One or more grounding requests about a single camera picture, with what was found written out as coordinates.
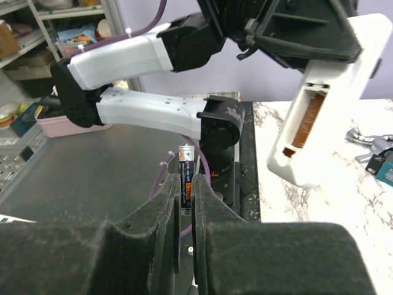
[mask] white basket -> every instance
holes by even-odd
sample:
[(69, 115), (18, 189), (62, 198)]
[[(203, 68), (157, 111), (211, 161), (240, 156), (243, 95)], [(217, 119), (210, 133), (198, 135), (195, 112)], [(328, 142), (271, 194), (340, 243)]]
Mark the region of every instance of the white basket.
[(78, 45), (83, 45), (86, 46), (88, 45), (88, 42), (69, 42), (69, 43), (63, 43), (63, 42), (56, 42), (57, 48), (59, 48), (61, 54), (64, 57), (69, 57), (74, 51), (78, 50)]

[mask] battery slot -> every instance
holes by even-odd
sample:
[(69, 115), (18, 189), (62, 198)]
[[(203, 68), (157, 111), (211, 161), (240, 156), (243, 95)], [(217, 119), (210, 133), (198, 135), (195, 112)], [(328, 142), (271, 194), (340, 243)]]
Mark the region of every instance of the battery slot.
[(314, 126), (315, 120), (321, 110), (325, 97), (329, 92), (330, 86), (327, 84), (306, 83), (300, 102), (300, 113), (304, 115), (299, 116), (296, 122), (295, 119), (292, 124), (296, 126), (296, 132), (290, 135), (290, 143), (287, 143), (282, 153), (291, 158), (297, 151), (301, 151), (306, 143), (307, 137)]

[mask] silver clamp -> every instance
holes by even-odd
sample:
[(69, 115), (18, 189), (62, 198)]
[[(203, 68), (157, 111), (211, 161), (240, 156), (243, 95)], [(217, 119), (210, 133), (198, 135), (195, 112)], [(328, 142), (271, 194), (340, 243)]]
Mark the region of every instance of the silver clamp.
[(352, 143), (368, 146), (372, 150), (368, 154), (357, 155), (355, 159), (359, 163), (368, 162), (373, 154), (388, 157), (393, 153), (393, 134), (363, 136), (358, 129), (352, 128), (346, 133), (346, 138)]

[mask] blue cloth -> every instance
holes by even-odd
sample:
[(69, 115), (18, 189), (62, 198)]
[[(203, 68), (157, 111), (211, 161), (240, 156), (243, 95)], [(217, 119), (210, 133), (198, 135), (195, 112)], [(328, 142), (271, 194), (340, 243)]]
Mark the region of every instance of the blue cloth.
[(94, 35), (95, 30), (96, 27), (91, 23), (81, 27), (80, 29), (67, 29), (66, 31), (59, 31), (57, 32), (57, 36), (61, 42), (66, 42), (77, 36), (85, 35), (89, 37), (92, 42), (96, 43), (97, 39)]

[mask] orange battery label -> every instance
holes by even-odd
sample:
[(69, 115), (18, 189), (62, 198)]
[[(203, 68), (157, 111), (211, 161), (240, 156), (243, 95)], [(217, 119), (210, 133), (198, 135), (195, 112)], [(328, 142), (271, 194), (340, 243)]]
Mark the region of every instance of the orange battery label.
[(185, 199), (187, 201), (191, 200), (191, 183), (185, 184)]

